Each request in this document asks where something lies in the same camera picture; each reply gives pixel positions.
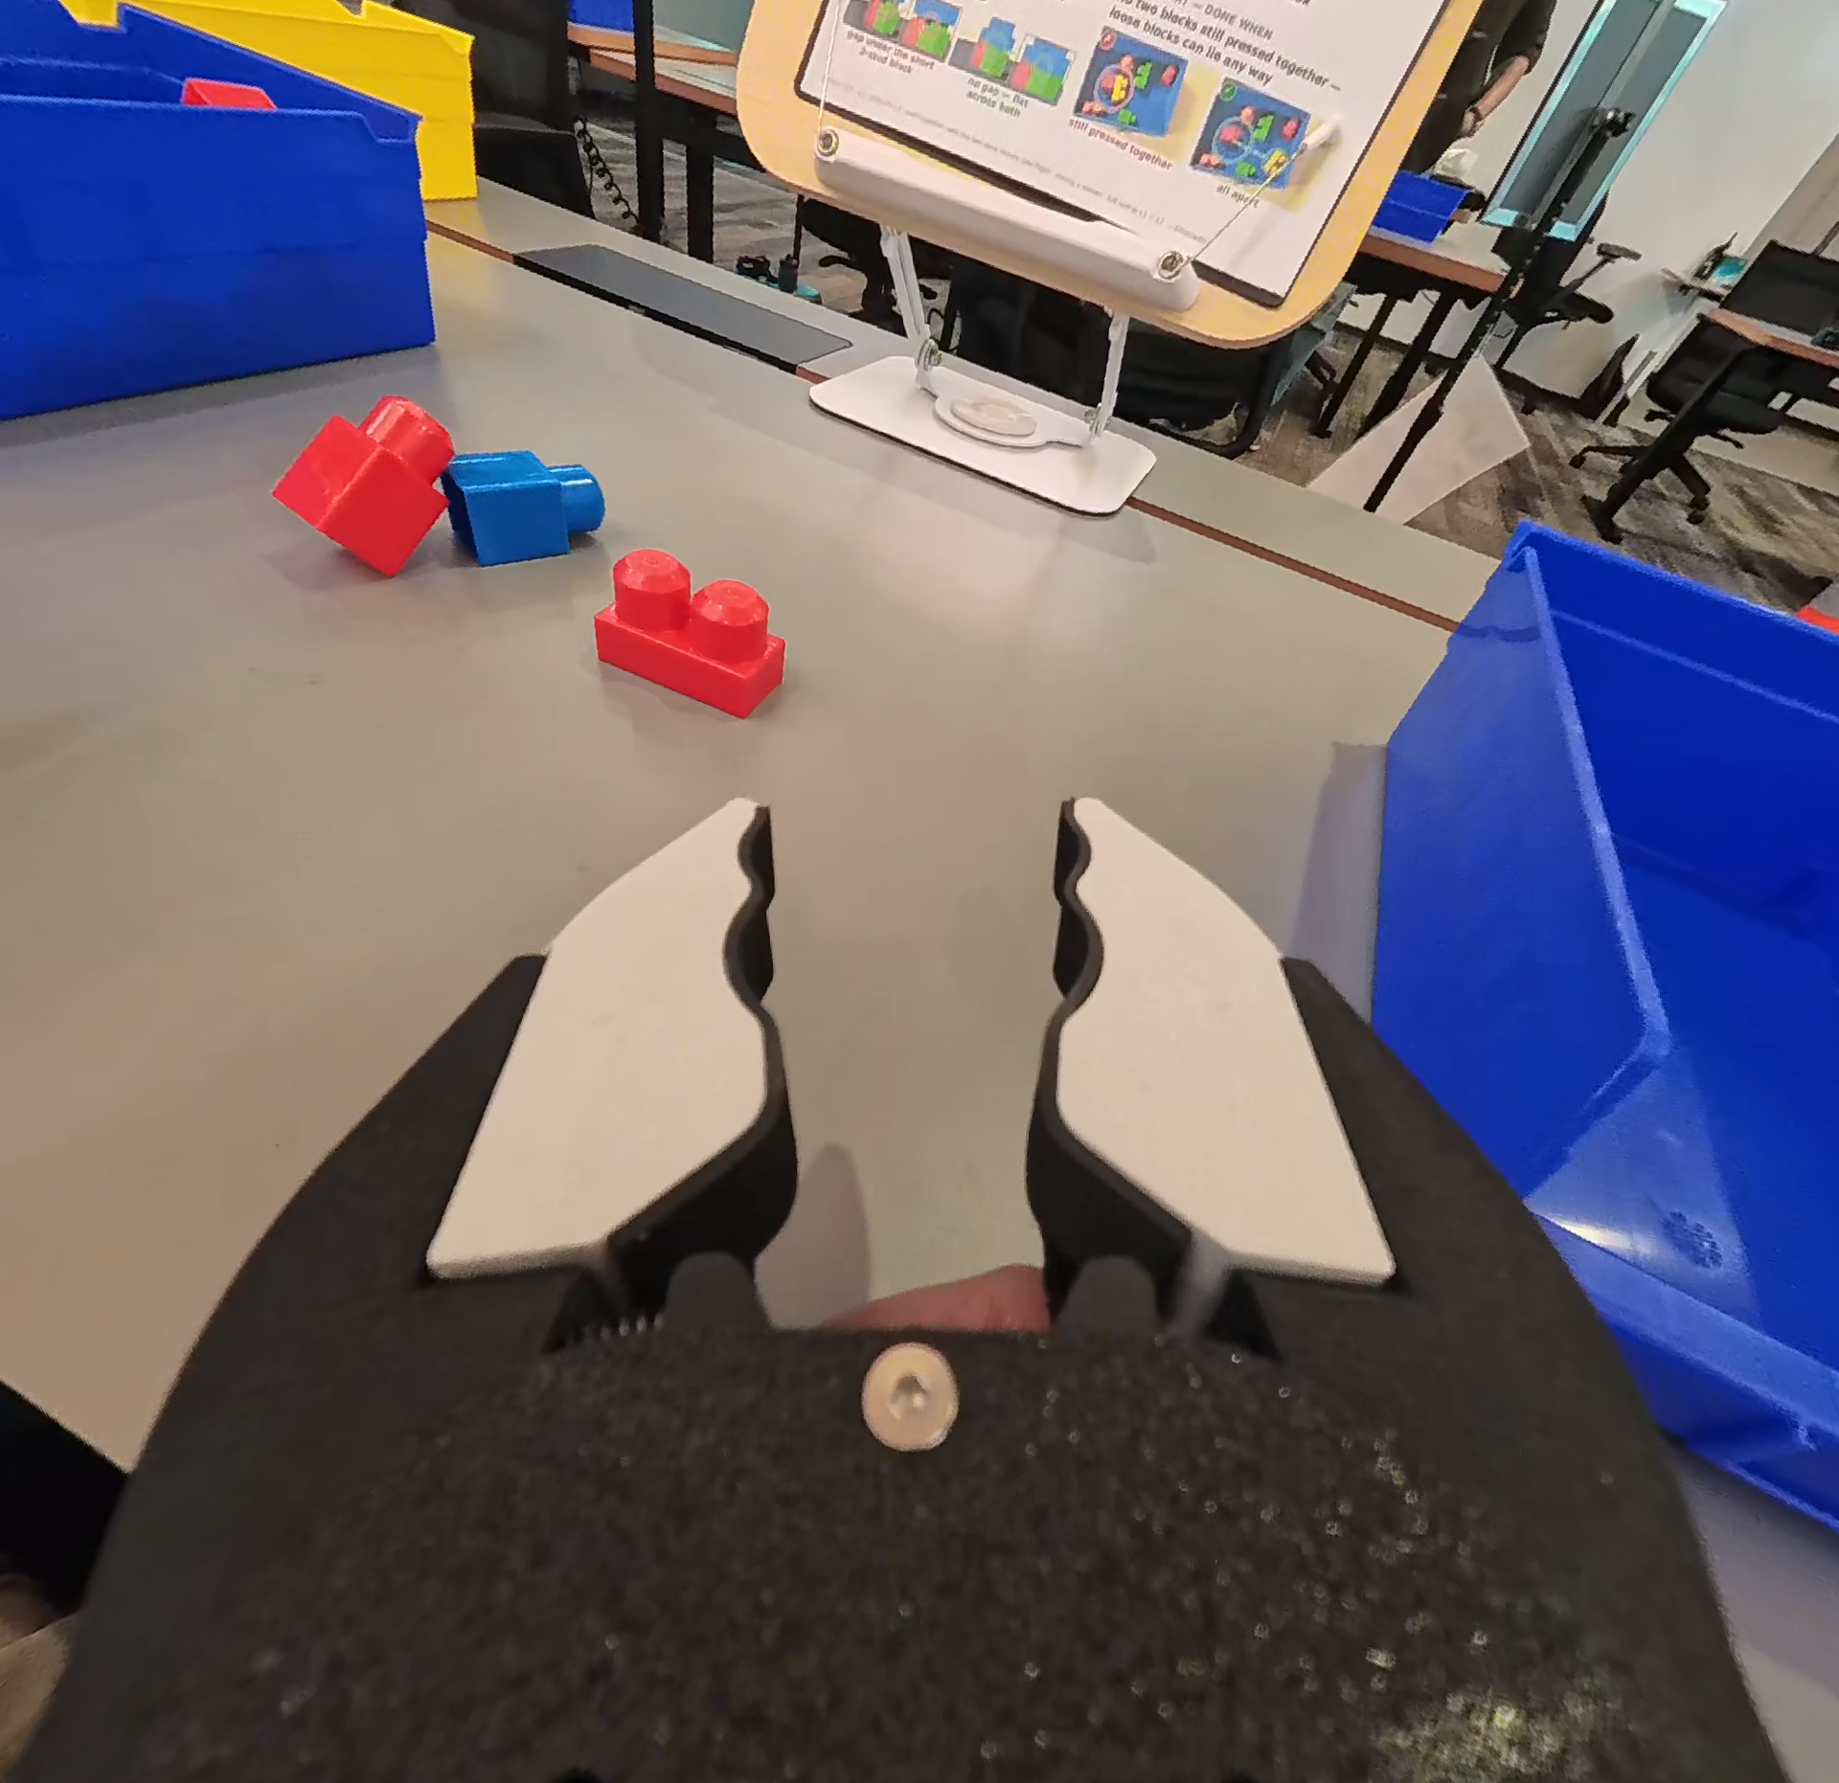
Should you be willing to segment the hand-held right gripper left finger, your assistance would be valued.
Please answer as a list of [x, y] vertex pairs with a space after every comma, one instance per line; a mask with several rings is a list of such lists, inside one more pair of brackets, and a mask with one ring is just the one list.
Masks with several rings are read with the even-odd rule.
[[730, 798], [559, 928], [428, 1243], [432, 1279], [609, 1279], [757, 1146], [765, 1189], [715, 1235], [736, 1260], [777, 1235], [796, 1143], [765, 1014], [773, 891], [768, 807]]

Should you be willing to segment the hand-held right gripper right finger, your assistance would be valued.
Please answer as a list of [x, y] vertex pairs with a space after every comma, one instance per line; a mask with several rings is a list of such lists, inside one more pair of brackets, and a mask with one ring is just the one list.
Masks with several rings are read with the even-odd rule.
[[1067, 1291], [1238, 1271], [1381, 1288], [1398, 1260], [1275, 943], [1098, 798], [1057, 810], [1053, 986], [1025, 1198]]

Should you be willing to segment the blue plastic bin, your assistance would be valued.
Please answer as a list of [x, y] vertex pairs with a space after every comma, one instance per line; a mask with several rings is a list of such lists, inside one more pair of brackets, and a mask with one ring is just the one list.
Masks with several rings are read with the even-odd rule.
[[1837, 614], [1520, 524], [1389, 739], [1371, 1019], [1655, 1425], [1837, 1528]]
[[149, 13], [2, 0], [2, 420], [431, 346], [415, 134]]

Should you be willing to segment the red double toy block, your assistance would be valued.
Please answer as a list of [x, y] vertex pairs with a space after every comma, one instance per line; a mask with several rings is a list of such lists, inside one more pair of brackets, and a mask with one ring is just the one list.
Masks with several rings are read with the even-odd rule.
[[614, 599], [591, 616], [596, 658], [727, 717], [751, 717], [782, 689], [786, 644], [768, 632], [768, 602], [742, 582], [701, 591], [665, 551], [617, 561]]

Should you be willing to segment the blue toy block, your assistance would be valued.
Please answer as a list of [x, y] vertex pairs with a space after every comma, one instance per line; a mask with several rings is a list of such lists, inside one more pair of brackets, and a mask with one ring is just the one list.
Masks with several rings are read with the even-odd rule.
[[608, 514], [589, 468], [530, 451], [454, 454], [440, 483], [457, 542], [485, 570], [568, 554]]

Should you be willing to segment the white document stand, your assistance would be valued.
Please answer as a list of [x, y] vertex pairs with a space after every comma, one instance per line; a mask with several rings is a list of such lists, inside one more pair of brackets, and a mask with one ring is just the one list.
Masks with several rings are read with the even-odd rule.
[[[907, 350], [818, 380], [814, 406], [1050, 507], [1082, 515], [1126, 507], [1154, 465], [1150, 448], [1110, 427], [1128, 324], [1199, 302], [1190, 261], [836, 123], [817, 129], [817, 178], [874, 218]], [[922, 308], [907, 228], [985, 265], [1035, 265], [1053, 286], [1103, 303], [1109, 359], [1097, 406], [1060, 411], [951, 368]]]

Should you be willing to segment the white folded sign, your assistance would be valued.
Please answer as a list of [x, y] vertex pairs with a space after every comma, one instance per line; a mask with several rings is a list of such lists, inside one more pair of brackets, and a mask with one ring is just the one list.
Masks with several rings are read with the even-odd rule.
[[[1424, 384], [1392, 417], [1333, 461], [1328, 468], [1309, 483], [1309, 493], [1344, 501], [1347, 507], [1365, 507], [1395, 454], [1406, 445], [1414, 424], [1430, 411], [1433, 392], [1436, 386]], [[1395, 477], [1375, 514], [1395, 524], [1408, 524], [1456, 490], [1527, 451], [1527, 420], [1502, 392], [1493, 365], [1476, 358], [1462, 368], [1443, 401], [1439, 424], [1417, 442], [1411, 461]]]

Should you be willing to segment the black inset table panel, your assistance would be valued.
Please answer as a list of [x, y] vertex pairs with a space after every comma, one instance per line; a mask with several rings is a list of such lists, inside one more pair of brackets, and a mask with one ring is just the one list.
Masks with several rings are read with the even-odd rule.
[[851, 347], [845, 336], [818, 324], [777, 315], [768, 308], [630, 261], [614, 247], [525, 252], [512, 255], [512, 265], [783, 371], [810, 368]]

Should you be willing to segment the black tripod stand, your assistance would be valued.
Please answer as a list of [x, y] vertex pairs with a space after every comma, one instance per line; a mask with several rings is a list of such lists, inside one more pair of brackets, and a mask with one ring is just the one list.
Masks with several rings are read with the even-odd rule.
[[1573, 144], [1568, 150], [1568, 160], [1561, 165], [1561, 178], [1549, 185], [1548, 203], [1545, 203], [1542, 216], [1536, 218], [1536, 228], [1524, 231], [1524, 246], [1515, 255], [1515, 261], [1508, 261], [1502, 286], [1493, 293], [1493, 297], [1482, 308], [1482, 312], [1471, 324], [1467, 339], [1462, 343], [1462, 347], [1449, 359], [1449, 365], [1443, 368], [1440, 380], [1424, 395], [1424, 403], [1417, 406], [1417, 417], [1411, 420], [1411, 424], [1403, 434], [1399, 445], [1392, 451], [1389, 468], [1371, 487], [1367, 501], [1362, 504], [1362, 511], [1375, 514], [1384, 504], [1392, 487], [1408, 468], [1408, 464], [1414, 461], [1414, 454], [1424, 445], [1424, 440], [1430, 440], [1430, 434], [1439, 427], [1439, 421], [1443, 417], [1443, 403], [1448, 403], [1454, 386], [1459, 384], [1459, 374], [1480, 353], [1482, 343], [1490, 336], [1490, 331], [1493, 331], [1496, 319], [1502, 315], [1507, 303], [1515, 302], [1518, 293], [1524, 289], [1524, 281], [1527, 281], [1536, 256], [1554, 238], [1555, 225], [1561, 222], [1561, 212], [1568, 209], [1568, 203], [1573, 202], [1579, 185], [1586, 182], [1591, 165], [1598, 162], [1598, 157], [1602, 154], [1602, 149], [1610, 143], [1622, 143], [1630, 129], [1632, 129], [1632, 113], [1630, 109], [1599, 107], [1599, 109], [1594, 109], [1589, 116], [1589, 123], [1579, 129], [1579, 135], [1573, 138]]

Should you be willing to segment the black office chair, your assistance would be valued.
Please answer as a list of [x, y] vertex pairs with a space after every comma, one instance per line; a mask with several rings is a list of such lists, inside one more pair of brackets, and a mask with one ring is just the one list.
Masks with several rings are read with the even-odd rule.
[[1617, 514], [1639, 490], [1673, 477], [1689, 493], [1689, 524], [1708, 514], [1708, 482], [1692, 464], [1704, 440], [1767, 436], [1798, 401], [1837, 406], [1837, 261], [1767, 241], [1645, 384], [1642, 445], [1586, 445], [1570, 461], [1617, 457], [1610, 493], [1586, 501], [1594, 530], [1617, 545]]

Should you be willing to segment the small blue tray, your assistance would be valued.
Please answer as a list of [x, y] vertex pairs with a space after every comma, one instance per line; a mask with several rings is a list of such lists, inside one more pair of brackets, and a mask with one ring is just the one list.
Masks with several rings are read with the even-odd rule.
[[1398, 171], [1371, 231], [1433, 246], [1471, 199], [1467, 182], [1448, 182], [1420, 171]]

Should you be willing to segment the printed instruction sheet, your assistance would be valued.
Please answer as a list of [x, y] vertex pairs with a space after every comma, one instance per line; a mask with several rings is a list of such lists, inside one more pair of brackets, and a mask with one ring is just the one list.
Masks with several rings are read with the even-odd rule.
[[823, 113], [1288, 302], [1449, 0], [827, 0]]

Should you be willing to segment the yellow plastic bin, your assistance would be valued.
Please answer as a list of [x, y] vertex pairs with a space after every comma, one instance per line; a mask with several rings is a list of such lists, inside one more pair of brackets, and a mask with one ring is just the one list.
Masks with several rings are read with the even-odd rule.
[[58, 0], [83, 25], [139, 10], [418, 119], [425, 202], [477, 196], [471, 37], [393, 6], [338, 0]]

